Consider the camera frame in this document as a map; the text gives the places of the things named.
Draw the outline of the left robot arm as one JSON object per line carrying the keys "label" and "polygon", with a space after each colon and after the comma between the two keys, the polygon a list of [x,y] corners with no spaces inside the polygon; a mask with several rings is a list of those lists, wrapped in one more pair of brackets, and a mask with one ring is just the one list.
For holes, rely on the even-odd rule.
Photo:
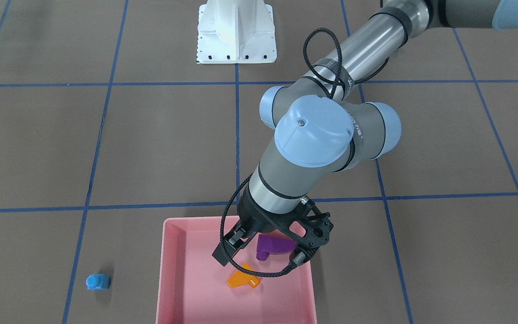
{"label": "left robot arm", "polygon": [[301,79],[263,94],[259,113],[274,138],[253,174],[233,193],[239,219],[228,232],[222,216],[212,254],[218,263],[241,270],[236,253],[258,233],[278,230],[296,245],[284,269],[260,273],[277,277],[311,260],[329,242],[329,214],[308,192],[328,174],[389,152],[402,133],[389,105],[345,99],[376,76],[395,51],[433,27],[518,29],[518,0],[385,0],[343,43],[325,28],[310,33],[308,41],[318,33],[330,35],[335,51],[315,63],[304,55],[309,71]]}

